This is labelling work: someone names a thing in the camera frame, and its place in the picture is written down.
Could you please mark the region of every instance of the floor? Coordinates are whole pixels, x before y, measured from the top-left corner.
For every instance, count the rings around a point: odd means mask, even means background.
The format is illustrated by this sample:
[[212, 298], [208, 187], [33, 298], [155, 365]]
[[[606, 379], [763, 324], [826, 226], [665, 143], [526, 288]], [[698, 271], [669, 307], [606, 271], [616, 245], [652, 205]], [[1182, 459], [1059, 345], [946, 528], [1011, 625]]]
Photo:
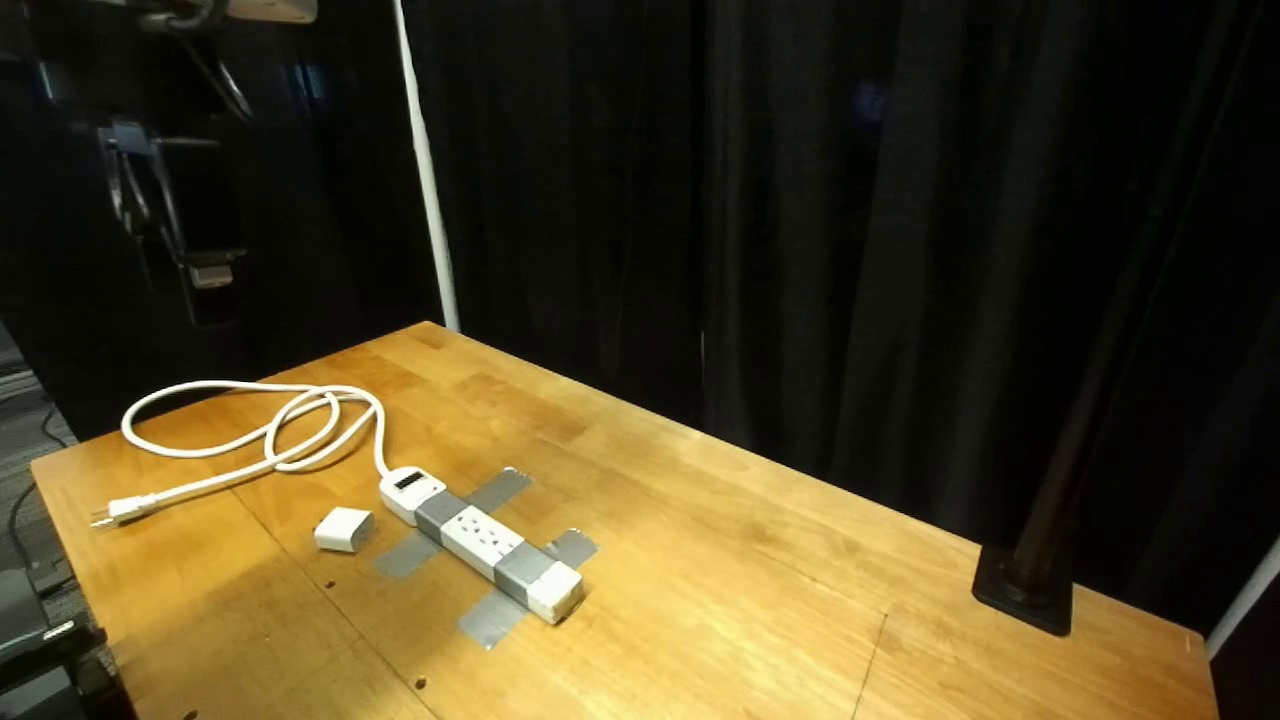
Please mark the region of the floor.
[[[24, 376], [24, 374], [27, 368], [19, 365], [19, 352], [0, 324], [0, 376]], [[14, 506], [33, 483], [27, 464], [63, 444], [78, 444], [78, 435], [69, 434], [52, 399], [39, 393], [39, 383], [0, 395], [0, 510], [5, 510], [0, 567], [19, 567], [19, 553], [14, 545], [14, 538], [19, 538], [19, 545], [33, 556], [38, 579], [59, 572], [63, 553], [55, 545], [39, 492], [27, 492], [15, 515], [14, 515]]]
[[0, 324], [0, 609], [19, 609], [33, 588], [46, 596], [46, 616], [78, 616], [85, 609], [63, 549], [47, 526], [27, 464], [46, 452], [78, 444], [39, 379], [27, 376], [19, 347]]

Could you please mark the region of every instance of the power cord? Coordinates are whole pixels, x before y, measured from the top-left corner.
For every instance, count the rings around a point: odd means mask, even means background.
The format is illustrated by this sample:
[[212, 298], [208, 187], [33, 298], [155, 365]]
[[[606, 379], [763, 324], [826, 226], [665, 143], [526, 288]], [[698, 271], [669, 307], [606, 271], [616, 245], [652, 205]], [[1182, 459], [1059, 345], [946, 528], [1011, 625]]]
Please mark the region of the power cord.
[[[233, 435], [224, 444], [196, 444], [196, 450], [181, 450], [181, 444], [155, 444], [148, 435], [138, 434], [138, 415], [155, 404], [155, 399], [167, 399], [167, 395], [187, 395], [187, 393], [270, 393], [270, 395], [290, 395], [290, 404], [277, 410], [277, 415], [243, 435]], [[365, 413], [343, 428], [343, 404], [362, 404]], [[300, 420], [300, 415], [314, 415], [314, 413], [330, 413], [319, 434], [303, 435], [300, 444], [293, 450], [277, 450], [279, 444], [279, 434]], [[175, 488], [166, 488], [166, 492], [144, 492], [144, 496], [115, 496], [110, 502], [104, 515], [96, 521], [96, 528], [104, 526], [127, 526], [127, 521], [139, 521], [139, 515], [154, 515], [161, 510], [172, 510], [172, 506], [186, 506], [186, 502], [196, 502], [196, 496], [212, 496], [221, 488], [233, 488], [233, 483], [243, 483], [243, 482], [256, 482], [265, 472], [316, 472], [341, 455], [349, 455], [356, 444], [356, 435], [371, 424], [371, 464], [379, 478], [392, 478], [388, 470], [388, 413], [386, 404], [356, 390], [356, 383], [249, 383], [249, 379], [187, 379], [187, 383], [167, 383], [144, 399], [138, 399], [126, 415], [122, 415], [122, 435], [133, 444], [133, 450], [144, 450], [154, 455], [175, 455], [175, 459], [199, 459], [199, 455], [227, 455], [236, 450], [249, 450], [259, 440], [259, 459], [256, 464], [243, 464], [243, 470], [233, 470], [233, 472], [221, 472], [221, 478], [206, 478], [206, 482], [187, 482], [187, 483], [175, 483]]]
[[[69, 440], [47, 428], [52, 420], [55, 420], [55, 410], [46, 413], [39, 435], [52, 440], [52, 444], [59, 444], [59, 450], [69, 450]], [[15, 526], [19, 526], [19, 512], [24, 512], [24, 506], [27, 506], [33, 496], [38, 496], [38, 483], [24, 483], [24, 488], [14, 496], [7, 515], [5, 515], [5, 533], [7, 533], [14, 553], [19, 556], [19, 567], [24, 567], [24, 577], [27, 577], [33, 596], [46, 596], [46, 591], [38, 588], [38, 577], [33, 577], [38, 562], [33, 562], [33, 553], [27, 553], [27, 545], [24, 545], [19, 528], [15, 528]]]

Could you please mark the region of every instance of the curtain fold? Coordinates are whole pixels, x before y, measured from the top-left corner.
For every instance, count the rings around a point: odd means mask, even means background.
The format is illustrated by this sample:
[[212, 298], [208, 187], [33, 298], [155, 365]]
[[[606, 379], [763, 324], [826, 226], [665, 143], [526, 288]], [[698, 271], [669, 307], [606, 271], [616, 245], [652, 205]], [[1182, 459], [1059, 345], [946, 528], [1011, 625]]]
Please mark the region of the curtain fold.
[[[469, 332], [1010, 545], [1124, 260], [1185, 254], [1174, 242], [1227, 88], [1221, 49], [1243, 49], [1253, 8], [416, 6]], [[1143, 320], [1196, 298], [1162, 288]], [[1253, 488], [1239, 459], [1265, 455], [1265, 434], [1239, 424], [1278, 428], [1262, 399], [1268, 298], [1221, 307], [1257, 352], [1213, 365], [1253, 374], [1224, 379], [1216, 413], [1185, 434], [1205, 440], [1200, 478]], [[1176, 515], [1205, 510], [1213, 483], [1132, 464], [1168, 444], [1155, 428], [1176, 404], [1143, 376], [1216, 347], [1176, 357], [1152, 332], [1115, 361], [1115, 410], [1086, 464], [1095, 492], [1081, 572], [1205, 627], [1221, 591], [1194, 591], [1200, 612], [1185, 612], [1176, 591], [1205, 577], [1162, 553], [1216, 549], [1189, 528], [1231, 545], [1227, 521]]]
[[1280, 14], [1200, 31], [1224, 100], [1089, 455], [1075, 572], [1209, 633], [1280, 538]]

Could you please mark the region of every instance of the white cable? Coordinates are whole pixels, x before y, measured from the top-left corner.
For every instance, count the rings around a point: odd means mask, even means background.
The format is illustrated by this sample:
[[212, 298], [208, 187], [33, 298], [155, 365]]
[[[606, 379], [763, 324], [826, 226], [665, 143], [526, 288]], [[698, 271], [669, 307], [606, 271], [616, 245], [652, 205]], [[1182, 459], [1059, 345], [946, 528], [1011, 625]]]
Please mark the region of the white cable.
[[[148, 435], [139, 435], [133, 424], [138, 415], [166, 399], [166, 395], [186, 395], [186, 393], [274, 393], [274, 395], [293, 395], [290, 404], [277, 410], [277, 415], [243, 435], [233, 435], [224, 444], [196, 444], [196, 450], [186, 450], [186, 444], [155, 444]], [[343, 428], [343, 404], [362, 404], [365, 413]], [[300, 415], [314, 415], [314, 413], [330, 413], [325, 424], [303, 435], [300, 444], [293, 450], [277, 450], [279, 444], [279, 434], [300, 420]], [[208, 492], [221, 492], [221, 488], [233, 488], [233, 483], [243, 483], [252, 478], [265, 478], [265, 472], [314, 472], [314, 470], [325, 470], [341, 455], [349, 455], [356, 444], [356, 435], [371, 424], [371, 464], [379, 478], [392, 478], [388, 470], [388, 413], [386, 404], [356, 390], [356, 383], [243, 383], [243, 379], [187, 379], [187, 383], [167, 383], [138, 404], [127, 404], [127, 413], [122, 415], [122, 435], [133, 444], [133, 450], [144, 450], [154, 455], [175, 455], [175, 459], [199, 459], [199, 455], [227, 455], [236, 450], [249, 450], [259, 440], [259, 459], [256, 464], [243, 464], [243, 470], [233, 470], [233, 472], [221, 472], [221, 478], [206, 478], [206, 482], [194, 482], [194, 483], [175, 483], [175, 488], [166, 488], [166, 492], [148, 492], [148, 496], [115, 496], [110, 502], [110, 512], [96, 521], [96, 526], [127, 526], [127, 521], [139, 521], [139, 515], [154, 515], [167, 506], [186, 506], [186, 502], [196, 502], [196, 496], [208, 496]]]
[[456, 292], [451, 292], [451, 255], [450, 255], [445, 211], [441, 211], [441, 192], [438, 192], [432, 137], [428, 137], [424, 107], [419, 107], [416, 63], [411, 63], [408, 25], [404, 25], [399, 0], [392, 0], [392, 14], [396, 14], [396, 49], [399, 49], [399, 79], [404, 79], [404, 106], [408, 106], [416, 184], [424, 196], [428, 236], [432, 236], [441, 313], [445, 313], [445, 329], [459, 332]]

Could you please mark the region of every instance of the outlet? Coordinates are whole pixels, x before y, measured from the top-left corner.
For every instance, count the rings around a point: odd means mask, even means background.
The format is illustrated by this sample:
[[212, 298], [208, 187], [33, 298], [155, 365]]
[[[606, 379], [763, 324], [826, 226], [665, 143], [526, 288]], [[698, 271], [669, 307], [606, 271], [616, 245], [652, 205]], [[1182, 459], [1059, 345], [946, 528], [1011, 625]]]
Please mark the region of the outlet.
[[479, 577], [493, 579], [497, 565], [512, 556], [526, 538], [515, 538], [508, 526], [493, 521], [479, 510], [459, 510], [445, 528], [441, 528], [445, 549], [451, 549], [463, 565], [471, 565]]

